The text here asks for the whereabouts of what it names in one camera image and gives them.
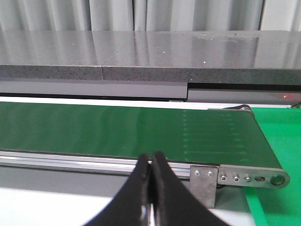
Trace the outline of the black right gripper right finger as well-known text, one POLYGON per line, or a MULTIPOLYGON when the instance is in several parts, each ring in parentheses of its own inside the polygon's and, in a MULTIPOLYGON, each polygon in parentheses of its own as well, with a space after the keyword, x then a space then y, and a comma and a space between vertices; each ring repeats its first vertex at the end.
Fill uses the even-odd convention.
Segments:
POLYGON ((157 226, 226 226, 201 204, 174 174, 162 152, 151 163, 153 206, 157 226))

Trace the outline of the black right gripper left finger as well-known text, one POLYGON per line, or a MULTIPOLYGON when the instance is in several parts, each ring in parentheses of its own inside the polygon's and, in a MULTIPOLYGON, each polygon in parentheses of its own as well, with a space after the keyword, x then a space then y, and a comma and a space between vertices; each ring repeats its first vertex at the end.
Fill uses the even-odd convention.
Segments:
POLYGON ((111 202, 87 226, 146 226, 149 223, 148 155, 141 154, 129 178, 111 202))

